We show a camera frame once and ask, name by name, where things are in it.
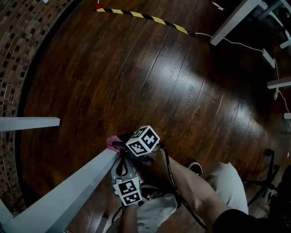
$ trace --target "brick wall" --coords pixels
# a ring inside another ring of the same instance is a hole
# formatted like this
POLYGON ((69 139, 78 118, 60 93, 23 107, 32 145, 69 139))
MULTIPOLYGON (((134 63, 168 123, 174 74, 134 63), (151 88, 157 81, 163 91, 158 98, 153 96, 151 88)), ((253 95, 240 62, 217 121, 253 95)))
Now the brick wall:
MULTIPOLYGON (((73 0, 0 1, 0 114, 15 117, 28 67, 42 40, 73 0)), ((0 198, 8 208, 21 200, 14 132, 0 133, 0 198)), ((19 207, 24 207, 23 200, 19 207)))

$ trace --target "person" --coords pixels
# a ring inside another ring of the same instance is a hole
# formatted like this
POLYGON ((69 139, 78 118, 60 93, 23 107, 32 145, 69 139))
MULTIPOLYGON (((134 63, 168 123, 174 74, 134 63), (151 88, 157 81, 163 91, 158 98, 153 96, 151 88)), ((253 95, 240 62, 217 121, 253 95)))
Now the person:
MULTIPOLYGON (((164 151, 160 149, 151 157, 168 176, 164 151)), ((202 174, 202 168, 196 162, 186 168, 169 159, 177 188, 209 232, 278 232, 266 219, 248 215, 242 181, 230 163, 218 163, 209 173, 202 174)), ((177 208, 174 194, 161 193, 149 185, 141 185, 141 193, 148 201, 141 206, 126 207, 107 233, 154 233, 177 208)))

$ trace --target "dark brown hardwood floor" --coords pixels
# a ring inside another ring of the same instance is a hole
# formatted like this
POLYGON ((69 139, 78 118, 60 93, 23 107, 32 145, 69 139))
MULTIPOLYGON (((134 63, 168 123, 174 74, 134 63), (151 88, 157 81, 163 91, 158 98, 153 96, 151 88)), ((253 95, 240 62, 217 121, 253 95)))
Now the dark brown hardwood floor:
MULTIPOLYGON (((240 1, 217 3, 225 10, 205 0, 102 1, 107 8, 146 13, 209 35, 240 1)), ((241 176, 263 179, 266 148, 275 150, 280 172, 291 163, 291 129, 282 118, 286 107, 266 87, 277 78, 276 70, 261 53, 227 41, 215 47, 207 36, 192 38, 145 19, 97 13, 94 4, 82 1, 61 26, 29 92, 26 117, 61 119, 59 127, 22 132, 24 180, 39 195, 97 156, 108 137, 142 125, 151 125, 183 165, 197 160, 207 169, 231 162, 241 176)), ((280 77, 291 74, 291 59, 266 22, 247 18, 227 38, 267 49, 280 77)), ((291 105, 290 89, 281 91, 291 105)), ((255 189, 246 191, 250 199, 255 189)), ((198 232, 194 220, 181 215, 185 210, 179 211, 160 231, 198 232)), ((89 224, 78 223, 74 232, 90 232, 89 224)))

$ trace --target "hazard tape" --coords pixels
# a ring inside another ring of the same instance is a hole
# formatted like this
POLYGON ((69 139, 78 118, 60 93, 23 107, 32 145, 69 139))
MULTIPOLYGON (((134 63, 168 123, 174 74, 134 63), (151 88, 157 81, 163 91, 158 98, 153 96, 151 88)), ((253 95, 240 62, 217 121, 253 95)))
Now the hazard tape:
POLYGON ((187 34, 187 35, 195 37, 195 33, 190 32, 187 29, 185 29, 185 28, 183 28, 183 27, 181 27, 179 25, 169 23, 166 20, 162 20, 162 19, 150 16, 150 15, 147 15, 147 14, 141 14, 141 13, 137 13, 137 12, 133 12, 133 11, 127 11, 127 10, 109 9, 109 8, 100 8, 100 9, 96 9, 96 11, 97 12, 117 13, 117 14, 122 14, 122 15, 131 15, 131 16, 138 17, 138 18, 144 18, 144 19, 147 19, 147 20, 152 20, 154 22, 170 26, 172 28, 175 28, 175 29, 187 34))

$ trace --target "human arm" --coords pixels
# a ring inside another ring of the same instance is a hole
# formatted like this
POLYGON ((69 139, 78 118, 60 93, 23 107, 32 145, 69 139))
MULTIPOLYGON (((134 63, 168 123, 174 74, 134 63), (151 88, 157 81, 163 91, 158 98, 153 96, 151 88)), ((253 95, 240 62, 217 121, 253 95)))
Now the human arm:
MULTIPOLYGON (((169 177, 164 151, 159 150, 153 158, 169 177)), ((220 200, 214 189, 204 179, 172 158, 169 160, 175 184, 182 197, 207 226, 213 226, 216 219, 230 207, 220 200)))
POLYGON ((137 204, 132 204, 124 209, 124 212, 121 216, 118 233, 138 233, 136 216, 137 208, 137 204))

